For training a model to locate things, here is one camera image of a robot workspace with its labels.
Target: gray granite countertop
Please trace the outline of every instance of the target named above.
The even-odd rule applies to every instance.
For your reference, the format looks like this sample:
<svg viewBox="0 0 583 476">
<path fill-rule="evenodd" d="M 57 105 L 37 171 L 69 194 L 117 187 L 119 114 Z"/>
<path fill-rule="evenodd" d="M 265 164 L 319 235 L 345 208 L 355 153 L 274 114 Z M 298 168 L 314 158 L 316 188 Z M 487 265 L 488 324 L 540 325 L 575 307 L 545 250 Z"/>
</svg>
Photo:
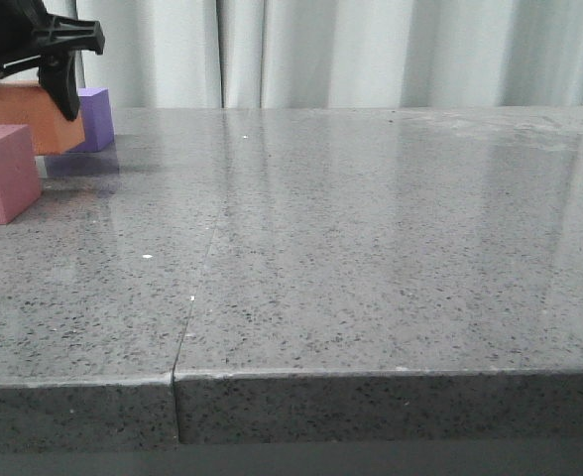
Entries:
<svg viewBox="0 0 583 476">
<path fill-rule="evenodd" d="M 0 226 L 0 451 L 583 435 L 583 108 L 115 126 Z"/>
</svg>

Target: orange foam cube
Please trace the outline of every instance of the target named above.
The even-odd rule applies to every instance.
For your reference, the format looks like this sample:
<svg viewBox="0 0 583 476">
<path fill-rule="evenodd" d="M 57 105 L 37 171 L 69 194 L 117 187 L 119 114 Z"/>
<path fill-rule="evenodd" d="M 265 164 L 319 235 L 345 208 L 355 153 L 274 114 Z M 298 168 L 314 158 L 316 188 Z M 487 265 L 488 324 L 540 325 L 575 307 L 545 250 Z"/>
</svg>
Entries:
<svg viewBox="0 0 583 476">
<path fill-rule="evenodd" d="M 36 155 L 61 154 L 84 142 L 82 117 L 67 121 L 36 81 L 0 84 L 0 124 L 27 124 Z"/>
</svg>

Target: curtain fold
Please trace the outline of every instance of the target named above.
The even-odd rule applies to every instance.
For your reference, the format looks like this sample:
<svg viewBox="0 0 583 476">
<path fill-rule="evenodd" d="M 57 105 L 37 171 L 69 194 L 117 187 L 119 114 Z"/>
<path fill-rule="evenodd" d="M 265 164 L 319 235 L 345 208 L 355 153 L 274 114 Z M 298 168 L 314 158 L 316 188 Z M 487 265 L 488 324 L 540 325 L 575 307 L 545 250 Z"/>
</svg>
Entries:
<svg viewBox="0 0 583 476">
<path fill-rule="evenodd" d="M 102 23 L 116 106 L 583 104 L 583 0 L 45 3 Z"/>
</svg>

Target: purple foam cube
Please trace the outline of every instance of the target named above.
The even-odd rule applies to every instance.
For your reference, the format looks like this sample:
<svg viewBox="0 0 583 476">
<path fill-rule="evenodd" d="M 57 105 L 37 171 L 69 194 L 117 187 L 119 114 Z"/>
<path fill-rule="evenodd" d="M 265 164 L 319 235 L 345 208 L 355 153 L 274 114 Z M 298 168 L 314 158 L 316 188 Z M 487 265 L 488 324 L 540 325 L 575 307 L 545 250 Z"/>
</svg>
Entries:
<svg viewBox="0 0 583 476">
<path fill-rule="evenodd" d="M 115 140 L 109 90 L 106 87 L 78 89 L 84 124 L 84 142 L 69 152 L 99 152 Z"/>
</svg>

